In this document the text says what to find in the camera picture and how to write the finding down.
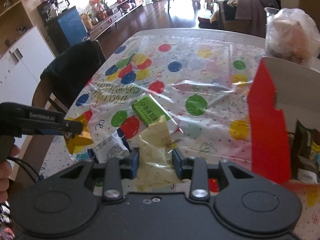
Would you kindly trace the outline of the person's left hand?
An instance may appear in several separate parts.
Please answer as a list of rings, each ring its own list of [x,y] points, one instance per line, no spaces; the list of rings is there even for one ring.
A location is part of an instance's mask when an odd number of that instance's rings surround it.
[[[12,173],[12,167],[6,160],[0,164],[0,203],[7,201],[8,188],[9,188],[9,176]]]

